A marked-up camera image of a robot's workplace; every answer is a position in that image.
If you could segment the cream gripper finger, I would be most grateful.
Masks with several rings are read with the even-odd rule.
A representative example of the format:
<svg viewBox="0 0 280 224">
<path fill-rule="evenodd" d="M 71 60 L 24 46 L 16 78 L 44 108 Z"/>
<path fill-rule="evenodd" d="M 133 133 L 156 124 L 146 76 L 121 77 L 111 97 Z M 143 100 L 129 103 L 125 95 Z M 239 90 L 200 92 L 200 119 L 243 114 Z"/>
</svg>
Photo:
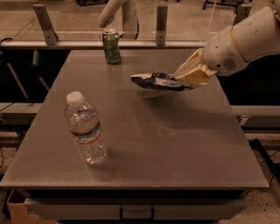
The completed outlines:
<svg viewBox="0 0 280 224">
<path fill-rule="evenodd" d="M 191 86 L 200 86 L 207 84 L 211 77 L 218 73 L 207 65 L 198 65 L 194 68 L 180 67 L 176 71 L 176 80 L 184 81 Z"/>
<path fill-rule="evenodd" d="M 175 77 L 195 76 L 202 74 L 202 53 L 203 49 L 196 50 L 175 72 Z"/>
</svg>

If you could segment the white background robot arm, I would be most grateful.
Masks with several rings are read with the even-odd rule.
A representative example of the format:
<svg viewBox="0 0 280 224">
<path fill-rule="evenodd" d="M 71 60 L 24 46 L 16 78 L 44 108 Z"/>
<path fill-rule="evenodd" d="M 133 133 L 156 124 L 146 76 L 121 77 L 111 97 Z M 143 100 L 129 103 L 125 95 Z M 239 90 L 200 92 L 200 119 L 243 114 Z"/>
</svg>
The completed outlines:
<svg viewBox="0 0 280 224">
<path fill-rule="evenodd" d="M 137 39 L 139 33 L 137 0 L 108 0 L 98 18 L 98 26 L 105 28 L 110 25 L 119 10 L 122 10 L 122 37 L 124 39 Z"/>
</svg>

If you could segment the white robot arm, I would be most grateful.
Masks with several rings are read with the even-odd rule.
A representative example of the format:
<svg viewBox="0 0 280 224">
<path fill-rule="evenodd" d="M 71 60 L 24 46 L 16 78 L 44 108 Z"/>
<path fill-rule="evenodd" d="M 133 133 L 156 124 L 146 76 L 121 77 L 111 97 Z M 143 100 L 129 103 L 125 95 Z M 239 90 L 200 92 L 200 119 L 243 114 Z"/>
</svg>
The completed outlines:
<svg viewBox="0 0 280 224">
<path fill-rule="evenodd" d="M 177 81 L 197 87 L 214 75 L 229 76 L 252 61 L 280 53 L 280 0 L 213 36 L 174 73 Z"/>
</svg>

